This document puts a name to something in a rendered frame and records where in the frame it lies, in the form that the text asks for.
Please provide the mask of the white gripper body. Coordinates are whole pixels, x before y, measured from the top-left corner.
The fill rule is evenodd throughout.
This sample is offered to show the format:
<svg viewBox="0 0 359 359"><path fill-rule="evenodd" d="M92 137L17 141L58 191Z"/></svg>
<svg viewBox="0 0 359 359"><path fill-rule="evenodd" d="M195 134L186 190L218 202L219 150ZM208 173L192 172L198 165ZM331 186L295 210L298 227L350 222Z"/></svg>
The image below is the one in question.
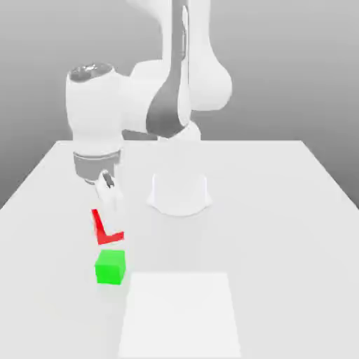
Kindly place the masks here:
<svg viewBox="0 0 359 359"><path fill-rule="evenodd" d="M97 210L106 234L123 231L125 223L124 198L119 185L108 170L102 170L95 182L99 198Z"/></svg>

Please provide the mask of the small red cube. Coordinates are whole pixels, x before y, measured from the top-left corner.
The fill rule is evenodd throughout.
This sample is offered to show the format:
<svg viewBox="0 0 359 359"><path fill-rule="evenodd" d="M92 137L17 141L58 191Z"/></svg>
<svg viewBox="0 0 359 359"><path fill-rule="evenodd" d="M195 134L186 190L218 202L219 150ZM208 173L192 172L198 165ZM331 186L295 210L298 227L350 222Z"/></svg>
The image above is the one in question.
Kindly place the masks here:
<svg viewBox="0 0 359 359"><path fill-rule="evenodd" d="M116 243L124 240L124 232L120 231L112 235L107 235L97 209L92 209L92 216L94 221L95 235L98 245L105 245L109 243Z"/></svg>

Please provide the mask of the small green cube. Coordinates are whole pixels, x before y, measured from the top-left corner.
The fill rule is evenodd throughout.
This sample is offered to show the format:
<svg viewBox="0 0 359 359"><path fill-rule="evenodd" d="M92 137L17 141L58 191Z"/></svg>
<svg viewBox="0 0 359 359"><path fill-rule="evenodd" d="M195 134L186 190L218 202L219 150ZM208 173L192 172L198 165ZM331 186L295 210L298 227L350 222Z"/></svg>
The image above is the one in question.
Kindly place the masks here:
<svg viewBox="0 0 359 359"><path fill-rule="evenodd" d="M101 250L95 262L97 283L120 285L126 272L126 256L123 250Z"/></svg>

